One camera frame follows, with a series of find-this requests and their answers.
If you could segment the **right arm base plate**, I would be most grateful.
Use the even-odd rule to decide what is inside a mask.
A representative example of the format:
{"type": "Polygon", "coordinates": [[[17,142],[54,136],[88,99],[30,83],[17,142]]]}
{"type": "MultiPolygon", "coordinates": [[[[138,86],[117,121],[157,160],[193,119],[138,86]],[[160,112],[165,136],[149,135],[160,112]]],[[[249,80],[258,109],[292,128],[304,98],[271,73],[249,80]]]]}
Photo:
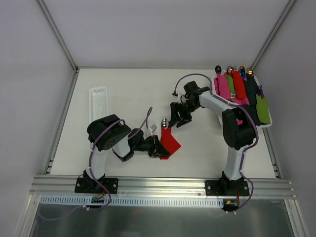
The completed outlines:
{"type": "Polygon", "coordinates": [[[241,196],[248,197],[250,195],[248,183],[242,181],[239,184],[230,187],[220,180],[206,180],[205,192],[207,196],[241,196]]]}

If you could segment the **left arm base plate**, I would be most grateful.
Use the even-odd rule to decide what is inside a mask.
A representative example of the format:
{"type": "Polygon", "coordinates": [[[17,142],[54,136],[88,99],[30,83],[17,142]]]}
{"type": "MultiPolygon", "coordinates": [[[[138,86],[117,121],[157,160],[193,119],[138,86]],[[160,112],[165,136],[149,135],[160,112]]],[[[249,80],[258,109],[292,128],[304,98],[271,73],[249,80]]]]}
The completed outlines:
{"type": "MultiPolygon", "coordinates": [[[[119,180],[117,178],[105,178],[103,176],[98,181],[109,191],[110,194],[117,194],[119,186],[119,180]]],[[[102,192],[105,192],[104,189],[89,176],[77,178],[75,193],[101,194],[102,192]]]]}

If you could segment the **green handled spoon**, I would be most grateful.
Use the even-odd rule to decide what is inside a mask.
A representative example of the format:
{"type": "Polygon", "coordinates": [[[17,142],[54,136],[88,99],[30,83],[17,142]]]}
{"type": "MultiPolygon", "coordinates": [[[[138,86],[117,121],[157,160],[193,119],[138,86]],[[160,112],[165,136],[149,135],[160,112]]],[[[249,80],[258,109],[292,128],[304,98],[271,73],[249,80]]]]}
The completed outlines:
{"type": "Polygon", "coordinates": [[[161,121],[161,127],[164,129],[168,129],[169,128],[169,120],[167,118],[163,118],[161,121]]]}

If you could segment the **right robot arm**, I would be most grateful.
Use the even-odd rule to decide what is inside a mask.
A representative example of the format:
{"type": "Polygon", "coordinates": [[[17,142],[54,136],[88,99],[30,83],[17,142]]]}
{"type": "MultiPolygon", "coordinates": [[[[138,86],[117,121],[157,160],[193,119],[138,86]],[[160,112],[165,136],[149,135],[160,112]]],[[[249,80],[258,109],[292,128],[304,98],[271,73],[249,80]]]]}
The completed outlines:
{"type": "Polygon", "coordinates": [[[259,140],[258,129],[250,116],[248,104],[234,104],[213,93],[211,87],[198,87],[195,81],[184,86],[185,100],[170,103],[169,126],[181,127],[192,121],[192,112],[206,108],[222,120],[223,138],[228,146],[226,166],[221,177],[214,184],[207,183],[208,196],[250,195],[248,181],[242,168],[247,150],[259,140]]]}

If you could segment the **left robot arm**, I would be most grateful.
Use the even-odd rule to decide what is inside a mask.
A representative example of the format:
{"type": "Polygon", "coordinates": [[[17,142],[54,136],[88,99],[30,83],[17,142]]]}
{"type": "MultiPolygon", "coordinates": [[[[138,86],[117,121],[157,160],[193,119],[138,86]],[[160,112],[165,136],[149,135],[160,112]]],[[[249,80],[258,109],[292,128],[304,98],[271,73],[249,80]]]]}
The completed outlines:
{"type": "Polygon", "coordinates": [[[115,114],[93,121],[87,133],[91,153],[82,176],[86,187],[93,193],[102,190],[109,150],[122,162],[130,160],[135,152],[147,152],[152,158],[171,156],[157,135],[145,137],[142,128],[131,129],[115,114]]]}

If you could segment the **red paper napkin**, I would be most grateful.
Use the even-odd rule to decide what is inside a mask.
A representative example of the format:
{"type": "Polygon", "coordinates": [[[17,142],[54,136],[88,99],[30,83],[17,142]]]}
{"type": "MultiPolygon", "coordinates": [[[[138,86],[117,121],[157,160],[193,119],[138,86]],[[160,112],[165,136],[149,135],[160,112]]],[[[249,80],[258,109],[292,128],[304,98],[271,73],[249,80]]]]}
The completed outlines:
{"type": "Polygon", "coordinates": [[[171,134],[171,127],[161,128],[161,144],[164,146],[164,148],[170,153],[169,156],[160,156],[159,159],[169,159],[171,155],[173,155],[176,151],[178,151],[181,148],[181,145],[177,142],[177,140],[172,136],[171,134]]]}

